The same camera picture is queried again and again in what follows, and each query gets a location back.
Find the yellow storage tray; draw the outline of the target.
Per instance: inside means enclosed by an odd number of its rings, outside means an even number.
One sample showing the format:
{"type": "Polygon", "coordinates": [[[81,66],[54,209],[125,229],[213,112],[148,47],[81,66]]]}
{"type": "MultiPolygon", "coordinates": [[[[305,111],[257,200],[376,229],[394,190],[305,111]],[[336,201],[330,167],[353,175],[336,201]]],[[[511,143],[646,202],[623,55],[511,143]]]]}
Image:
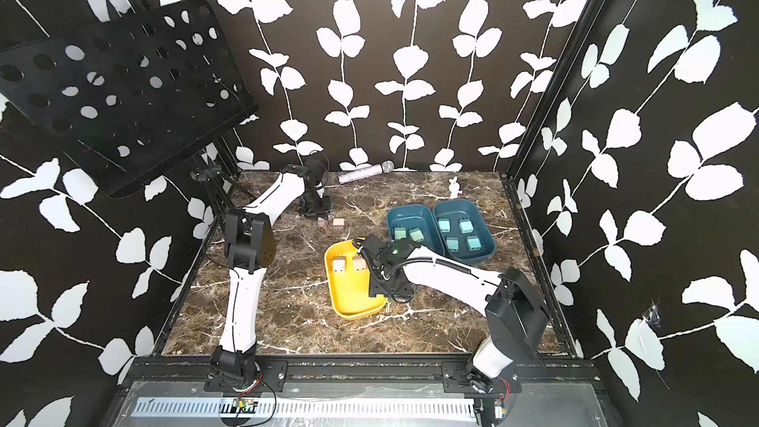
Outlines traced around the yellow storage tray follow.
{"type": "Polygon", "coordinates": [[[324,253],[324,264],[328,280],[330,298],[334,312],[347,320],[356,320],[377,314],[387,305],[387,298],[368,296],[370,274],[366,271],[355,271],[352,258],[358,255],[358,249],[351,240],[345,240],[331,245],[324,253]],[[346,258],[346,270],[334,273],[331,269],[332,259],[346,258]]]}

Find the teal storage tray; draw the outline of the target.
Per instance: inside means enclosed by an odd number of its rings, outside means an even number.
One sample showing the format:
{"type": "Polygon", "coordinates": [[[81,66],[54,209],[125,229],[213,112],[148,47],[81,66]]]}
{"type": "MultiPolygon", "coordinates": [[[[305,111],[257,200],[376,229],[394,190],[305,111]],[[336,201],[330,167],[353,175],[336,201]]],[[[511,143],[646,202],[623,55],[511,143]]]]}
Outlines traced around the teal storage tray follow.
{"type": "Polygon", "coordinates": [[[407,231],[421,229],[425,240],[419,244],[437,254],[445,254],[444,242],[437,229],[436,219],[434,219],[432,211],[425,205],[413,204],[392,208],[387,213],[387,227],[393,241],[395,241],[393,239],[395,227],[405,227],[407,231]]]}
{"type": "Polygon", "coordinates": [[[474,266],[490,259],[496,245],[478,206],[467,199],[438,203],[433,208],[446,254],[458,262],[474,266]]]}

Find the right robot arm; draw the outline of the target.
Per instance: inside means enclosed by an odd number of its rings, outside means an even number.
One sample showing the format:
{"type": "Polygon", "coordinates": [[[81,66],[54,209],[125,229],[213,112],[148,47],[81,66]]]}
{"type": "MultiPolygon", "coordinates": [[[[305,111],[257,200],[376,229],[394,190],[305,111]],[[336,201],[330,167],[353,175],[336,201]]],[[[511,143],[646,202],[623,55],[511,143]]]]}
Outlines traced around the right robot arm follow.
{"type": "Polygon", "coordinates": [[[551,312],[520,270],[478,269],[410,239],[385,242],[370,234],[352,244],[367,263],[370,297],[410,302],[415,288],[423,286],[466,304],[486,319],[488,334],[468,362],[473,387],[483,391],[513,364],[536,359],[551,312]]]}

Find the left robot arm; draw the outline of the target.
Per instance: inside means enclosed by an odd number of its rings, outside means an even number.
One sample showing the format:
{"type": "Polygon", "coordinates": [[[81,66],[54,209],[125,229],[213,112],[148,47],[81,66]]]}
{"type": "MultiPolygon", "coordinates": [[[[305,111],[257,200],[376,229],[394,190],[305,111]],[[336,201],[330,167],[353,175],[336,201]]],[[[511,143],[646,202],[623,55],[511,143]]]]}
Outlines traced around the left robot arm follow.
{"type": "Polygon", "coordinates": [[[260,291],[277,253],[273,225],[294,202],[304,217],[318,219],[329,214],[330,201],[322,183],[325,172],[325,166],[312,158],[302,165],[288,165],[253,202],[225,214],[230,289],[225,328],[211,358],[219,371],[239,377],[254,372],[260,291]]]}

